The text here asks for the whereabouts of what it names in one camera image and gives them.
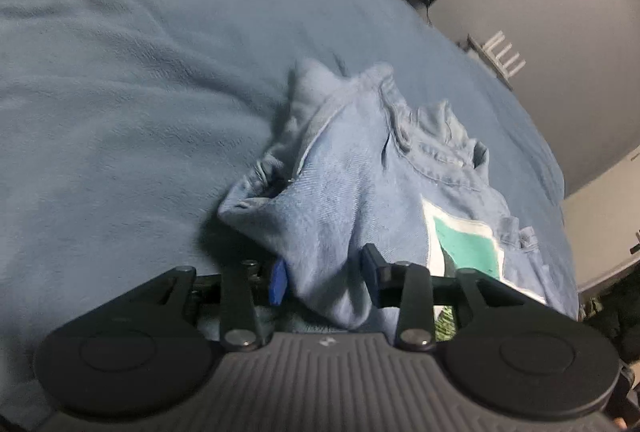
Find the dark clothes pile in wardrobe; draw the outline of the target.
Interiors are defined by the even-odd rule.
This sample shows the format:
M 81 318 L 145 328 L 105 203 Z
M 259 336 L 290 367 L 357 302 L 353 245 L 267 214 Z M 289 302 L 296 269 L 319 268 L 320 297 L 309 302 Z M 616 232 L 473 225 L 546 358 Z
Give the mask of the dark clothes pile in wardrobe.
M 627 364 L 639 360 L 639 272 L 634 271 L 582 304 L 582 322 L 603 334 Z

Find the white router with antennas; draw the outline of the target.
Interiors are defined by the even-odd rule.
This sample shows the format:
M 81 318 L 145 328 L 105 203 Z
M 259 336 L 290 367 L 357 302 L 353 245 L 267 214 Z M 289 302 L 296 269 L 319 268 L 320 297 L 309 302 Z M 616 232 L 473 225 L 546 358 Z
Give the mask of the white router with antennas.
M 459 40 L 457 46 L 471 59 L 480 63 L 512 92 L 512 80 L 526 66 L 526 60 L 506 38 L 506 33 L 498 31 L 485 42 L 479 42 L 468 34 Z

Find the blue fleece bed blanket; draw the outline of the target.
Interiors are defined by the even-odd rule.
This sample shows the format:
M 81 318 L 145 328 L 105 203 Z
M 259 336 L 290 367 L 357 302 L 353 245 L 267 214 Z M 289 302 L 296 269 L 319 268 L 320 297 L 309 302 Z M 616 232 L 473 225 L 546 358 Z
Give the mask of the blue fleece bed blanket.
M 254 244 L 216 216 L 282 125 L 295 63 L 390 64 L 408 103 L 447 100 L 489 181 L 578 311 L 564 178 L 495 77 L 404 0 L 1 0 L 1 425 L 50 407 L 32 355 L 57 326 L 171 267 Z

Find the white wardrobe door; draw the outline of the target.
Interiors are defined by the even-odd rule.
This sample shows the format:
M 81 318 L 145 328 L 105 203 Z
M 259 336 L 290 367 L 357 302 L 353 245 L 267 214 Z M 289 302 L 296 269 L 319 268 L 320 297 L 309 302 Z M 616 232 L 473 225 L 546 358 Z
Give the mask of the white wardrobe door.
M 639 152 L 616 163 L 563 203 L 580 291 L 634 262 L 639 243 Z

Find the light blue denim jacket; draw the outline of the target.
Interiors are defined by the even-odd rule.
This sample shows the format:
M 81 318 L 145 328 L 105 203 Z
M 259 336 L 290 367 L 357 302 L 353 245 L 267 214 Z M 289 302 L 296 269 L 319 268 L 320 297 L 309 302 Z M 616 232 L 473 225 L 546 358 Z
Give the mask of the light blue denim jacket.
M 331 325 L 391 334 L 359 254 L 435 276 L 475 268 L 566 316 L 578 312 L 563 181 L 535 129 L 471 136 L 449 102 L 413 108 L 393 70 L 294 71 L 288 119 L 229 190 L 219 218 L 282 259 L 294 296 Z

